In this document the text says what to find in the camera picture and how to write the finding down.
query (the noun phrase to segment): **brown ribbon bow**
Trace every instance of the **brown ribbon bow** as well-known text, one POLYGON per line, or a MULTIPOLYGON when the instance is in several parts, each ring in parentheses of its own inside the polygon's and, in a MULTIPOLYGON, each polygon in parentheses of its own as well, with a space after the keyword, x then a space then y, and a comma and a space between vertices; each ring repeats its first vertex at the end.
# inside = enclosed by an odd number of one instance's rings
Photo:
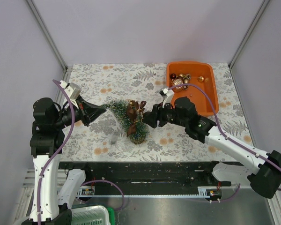
POLYGON ((139 105, 138 102, 131 100, 129 102, 129 105, 127 106, 127 116, 131 120, 132 124, 130 125, 128 131, 127 131, 127 137, 131 134, 136 133, 136 118, 137 118, 137 113, 143 114, 145 108, 144 106, 146 105, 147 102, 142 101, 139 105))

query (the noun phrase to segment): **gold ornament ball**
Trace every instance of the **gold ornament ball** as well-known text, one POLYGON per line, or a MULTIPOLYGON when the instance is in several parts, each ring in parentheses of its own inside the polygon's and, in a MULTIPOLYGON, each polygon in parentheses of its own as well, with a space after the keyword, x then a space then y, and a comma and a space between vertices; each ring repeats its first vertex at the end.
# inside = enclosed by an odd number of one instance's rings
POLYGON ((199 77, 198 77, 198 81, 199 81, 199 82, 203 82, 203 81, 204 81, 204 77, 203 77, 203 76, 199 76, 199 77))
MULTIPOLYGON (((183 81, 181 81, 180 79, 175 79, 172 83, 172 86, 176 86, 176 85, 180 85, 180 84, 183 84, 183 81)), ((183 89, 183 86, 176 87, 176 88, 173 89, 173 91, 179 92, 179 91, 182 91, 182 89, 183 89)))
POLYGON ((183 83, 189 83, 189 79, 184 79, 183 83))
POLYGON ((183 77, 181 77, 181 76, 178 76, 175 80, 181 80, 182 82, 184 81, 184 78, 183 77))

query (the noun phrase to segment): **christmas ornament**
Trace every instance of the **christmas ornament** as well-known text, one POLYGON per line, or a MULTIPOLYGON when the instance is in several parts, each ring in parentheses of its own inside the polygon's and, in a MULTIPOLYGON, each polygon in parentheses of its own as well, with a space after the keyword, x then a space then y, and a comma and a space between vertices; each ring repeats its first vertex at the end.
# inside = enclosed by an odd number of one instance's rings
POLYGON ((171 80, 176 79, 176 77, 177 77, 176 74, 171 74, 171 75, 170 75, 170 79, 171 79, 171 80))
POLYGON ((191 74, 185 74, 184 78, 190 80, 191 79, 191 74))
POLYGON ((189 83, 189 79, 184 79, 183 83, 189 83))
MULTIPOLYGON (((181 80, 181 79, 177 78, 177 79, 175 79, 173 81, 172 86, 176 86, 176 85, 180 85, 180 84, 183 84, 183 79, 181 80)), ((176 87, 176 88, 173 89, 173 91, 179 92, 179 91, 182 91, 182 89, 183 89, 182 86, 181 87, 176 87)))
POLYGON ((199 76, 199 77, 198 77, 198 81, 199 81, 199 82, 203 82, 203 81, 204 81, 204 77, 203 77, 203 76, 199 76))
POLYGON ((114 100, 103 104, 102 107, 112 111, 122 129, 127 133, 127 137, 130 137, 131 142, 141 144, 146 140, 146 135, 149 134, 148 126, 141 121, 145 105, 145 101, 139 104, 133 100, 129 100, 129 102, 114 100))

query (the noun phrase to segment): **metal floor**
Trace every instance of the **metal floor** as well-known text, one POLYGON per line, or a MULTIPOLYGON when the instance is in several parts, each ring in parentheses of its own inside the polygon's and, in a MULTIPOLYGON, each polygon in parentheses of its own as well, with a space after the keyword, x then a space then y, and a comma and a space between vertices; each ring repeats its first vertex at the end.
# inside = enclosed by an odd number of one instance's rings
MULTIPOLYGON (((233 194, 224 190, 223 199, 233 194)), ((116 208, 121 198, 92 198, 116 208)), ((267 199, 250 189, 241 189, 230 202, 195 202, 183 198, 130 198, 116 212, 116 225, 274 225, 267 199)))

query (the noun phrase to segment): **cable clip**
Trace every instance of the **cable clip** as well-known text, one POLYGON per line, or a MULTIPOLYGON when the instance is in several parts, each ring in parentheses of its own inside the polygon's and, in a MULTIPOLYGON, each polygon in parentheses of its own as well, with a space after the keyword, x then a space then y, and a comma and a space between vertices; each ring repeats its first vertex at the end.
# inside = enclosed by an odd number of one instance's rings
POLYGON ((230 135, 229 134, 225 134, 226 137, 225 137, 225 140, 228 140, 230 138, 230 135))

